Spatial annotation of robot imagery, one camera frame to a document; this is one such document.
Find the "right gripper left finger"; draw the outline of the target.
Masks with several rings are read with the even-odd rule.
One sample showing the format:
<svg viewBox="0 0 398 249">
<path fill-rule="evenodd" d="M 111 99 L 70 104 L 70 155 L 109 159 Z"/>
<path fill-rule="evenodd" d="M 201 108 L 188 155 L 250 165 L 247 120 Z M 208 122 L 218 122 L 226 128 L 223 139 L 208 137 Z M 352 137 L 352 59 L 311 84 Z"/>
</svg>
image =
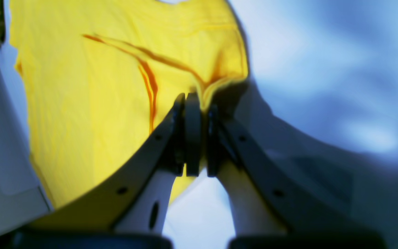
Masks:
<svg viewBox="0 0 398 249">
<path fill-rule="evenodd" d="M 150 137 L 113 175 L 17 231 L 12 249 L 172 249 L 161 235 L 176 177 L 199 174 L 201 111 L 180 94 Z"/>
</svg>

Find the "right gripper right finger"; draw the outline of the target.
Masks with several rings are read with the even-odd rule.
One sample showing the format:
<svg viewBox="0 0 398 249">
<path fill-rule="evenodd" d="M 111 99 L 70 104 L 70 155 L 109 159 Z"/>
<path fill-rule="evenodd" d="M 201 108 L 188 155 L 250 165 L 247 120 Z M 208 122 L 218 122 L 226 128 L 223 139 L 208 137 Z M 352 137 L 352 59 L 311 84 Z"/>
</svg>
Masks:
<svg viewBox="0 0 398 249">
<path fill-rule="evenodd" d="M 208 114 L 208 175 L 229 195 L 236 237 L 229 249 L 385 249 L 353 221 L 287 176 L 234 118 Z"/>
</svg>

